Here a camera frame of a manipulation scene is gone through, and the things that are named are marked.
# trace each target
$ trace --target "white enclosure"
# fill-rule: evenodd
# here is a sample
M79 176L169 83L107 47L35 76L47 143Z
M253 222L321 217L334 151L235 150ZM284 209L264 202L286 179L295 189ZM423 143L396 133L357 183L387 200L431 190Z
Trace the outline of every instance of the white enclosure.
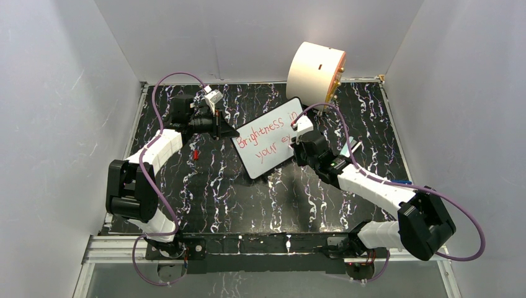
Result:
M227 83L285 81L304 41L346 51L346 77L385 74L423 0L95 2L140 81Z
M525 29L524 0L0 1L0 296L72 295L140 82L285 81L309 41L346 51L346 78L386 73L413 180L481 222L463 297L525 297ZM450 211L450 252L471 255Z
M71 297L140 84L92 0L0 1L0 296Z
M463 297L525 297L526 2L431 1L386 76L413 180L450 194L480 221L480 260L453 262ZM452 255L478 234L450 208Z

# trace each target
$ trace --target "whiteboard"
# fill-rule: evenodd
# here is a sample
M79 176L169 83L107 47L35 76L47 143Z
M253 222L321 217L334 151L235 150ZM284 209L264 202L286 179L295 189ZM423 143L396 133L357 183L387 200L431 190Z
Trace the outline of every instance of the whiteboard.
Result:
M302 111L300 99L294 97L237 129L239 137L232 142L250 178L256 179L294 155L289 144L296 134L290 124Z

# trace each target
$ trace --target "cylindrical object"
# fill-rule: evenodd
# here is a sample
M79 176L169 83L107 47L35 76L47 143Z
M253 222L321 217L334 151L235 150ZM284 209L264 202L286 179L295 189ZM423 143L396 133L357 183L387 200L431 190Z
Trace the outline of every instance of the cylindrical object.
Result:
M195 116L189 123L192 133L212 132L213 119L210 115Z
M344 51L303 42L288 71L287 98L299 97L307 106L330 101L344 67Z

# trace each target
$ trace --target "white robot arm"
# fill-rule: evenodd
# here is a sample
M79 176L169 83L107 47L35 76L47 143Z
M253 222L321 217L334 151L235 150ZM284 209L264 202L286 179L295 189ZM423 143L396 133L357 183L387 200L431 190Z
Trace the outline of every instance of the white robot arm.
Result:
M175 223L157 208L157 194L146 181L145 175L155 181L156 173L194 133L206 132L215 139L239 135L226 123L221 112L215 110L215 103L222 97L220 93L209 91L207 96L207 105L203 106L207 112L204 115L195 115L192 97L182 95L176 98L171 104L172 110L165 125L167 128L159 140L126 160L115 160L110 164L106 199L109 213L124 217L147 235L174 231ZM323 182L353 192L397 219L392 222L362 222L348 237L337 240L329 237L326 253L331 258L349 254L359 256L365 251L383 247L406 249L420 260L429 260L455 233L455 225L439 197L368 179L366 175L386 181L361 169L364 175L349 158L335 155L324 135L313 130L313 124L307 116L298 119L295 129L297 135L291 146L299 166L310 166ZM138 166L139 155L146 149L143 162L148 173L142 173ZM154 246L174 241L174 235L148 238L153 240L149 242ZM174 251L170 251L170 247L167 245L161 249L169 255L179 252L177 245L173 246Z

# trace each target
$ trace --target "cable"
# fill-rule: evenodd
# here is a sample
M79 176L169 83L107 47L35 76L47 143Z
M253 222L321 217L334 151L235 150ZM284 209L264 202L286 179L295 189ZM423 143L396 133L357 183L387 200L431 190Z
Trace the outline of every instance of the cable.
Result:
M385 269L387 269L389 258L391 258L391 253L389 252L389 250L387 250L387 256L385 257L385 263L383 263L383 267L381 268L380 272L376 276L368 279L367 282L376 281L378 278L380 278L380 276L385 272Z
M179 223L178 223L178 219L177 219L177 215L176 213L174 212L174 209L172 209L172 207L170 206L170 203L168 203L168 200L166 200L166 198L164 197L163 193L161 192L161 190L157 187L157 184L155 184L155 182L151 179L151 177L149 175L147 175L147 170L145 168L145 164L143 163L143 157L146 153L146 151L148 150L148 148L150 148L155 142L157 142L157 140L159 140L159 138L161 138L161 135L163 134L163 130L164 130L164 125L163 125L163 118L161 117L161 114L159 113L159 109L157 108L157 104L155 103L155 94L157 93L157 88L159 87L159 85L168 77L170 76L173 76L173 75L187 75L187 76L191 76L193 78L195 78L197 81L199 81L199 83L201 84L202 88L206 87L205 83L203 83L203 81L201 81L200 78L194 76L193 74L191 73L185 73L185 72L178 72L178 73L171 73L167 76L165 76L164 78L160 79L157 84L155 85L155 87L153 88L153 92L151 93L151 104L153 106L153 110L155 112L155 116L157 116L157 120L159 121L159 134L157 136L155 136L151 141L149 141L149 143L145 146L145 149L141 152L141 154L139 155L139 166L141 167L141 170L143 171L143 173L145 174L145 178L146 180L148 180L148 183L151 185L151 187L153 188L153 190L155 191L155 193L157 194L157 196L159 197L159 199L161 200L161 202L163 202L163 205L166 207L166 210L168 210L168 212L170 213L170 215L172 216L172 220L174 221L176 227L175 229L172 231L172 232L169 232L169 233L151 233L149 235L140 235L139 237L137 237L137 239L135 239L135 242L133 243L133 248L131 249L131 261L133 263L133 267L135 268L135 272L137 272L137 274L139 275L140 278L142 278L144 281L146 281L147 283L149 284L152 284L154 286L169 286L170 284L174 284L176 282L178 282L179 280L181 280L183 276L173 280L173 281L169 281L169 282L155 282L155 281L152 281L150 279L148 279L140 270L139 270L139 267L137 266L137 263L135 261L135 250L137 248L137 243L139 242L139 240L143 239L143 238L146 238L147 236L171 236L171 235L175 235L179 229Z
M343 128L344 128L345 139L347 141L347 147L349 147L349 155L350 155L350 159L352 160L352 164L365 177L367 177L367 178L369 178L369 179L371 179L371 180L373 180L375 182L383 183L383 184L390 185L390 186L399 186L399 187L416 189L418 191L429 192L430 194L434 194L435 196L439 196L442 199L446 200L451 205L455 206L458 210L460 210L462 213L464 213L470 219L470 221L473 223L473 225L477 229L478 235L480 237L479 250L474 255L467 256L467 257L449 256L449 255L446 255L446 254L443 254L443 253L440 253L440 252L436 252L436 255L441 256L441 257L446 258L446 259L449 259L449 260L453 260L453 261L466 262L466 261L473 261L475 259L478 259L484 253L484 250L486 249L486 237L484 236L484 232L482 231L482 227L480 226L480 224L477 222L475 217L469 211L464 209L464 207L462 207L461 205L457 204L455 201L453 201L453 199L449 198L445 194L442 194L442 193L440 193L438 191L434 191L432 189L427 189L427 188L424 188L422 186L403 184L403 183L395 183L395 182L392 182L392 181L389 181L389 180L385 181L383 179L379 179L377 177L371 176L370 174L367 174L365 172L365 170L356 162L356 159L354 158L354 154L350 150L351 146L350 146L350 141L349 141L349 129L347 128L347 125L345 124L344 116L342 115L342 113L340 112L338 107L336 107L334 104L328 104L326 102L319 103L319 104L313 104L312 106L309 106L305 110L303 110L303 112L301 112L301 114L298 115L298 117L296 119L294 119L294 121L292 121L291 125L293 125L301 116L305 115L308 111L310 111L312 108L317 107L317 106L328 106L328 107L333 108L336 111L336 114L340 118L340 120L342 122L342 125L343 125Z
M373 259L371 260L371 264L373 264L376 259L377 259L377 250L373 248Z
M186 245L184 245L184 243L182 244L182 250L181 250L181 253L177 256L170 256L169 258L170 259L179 259L182 255L184 255L186 253L186 250L188 248L186 247Z

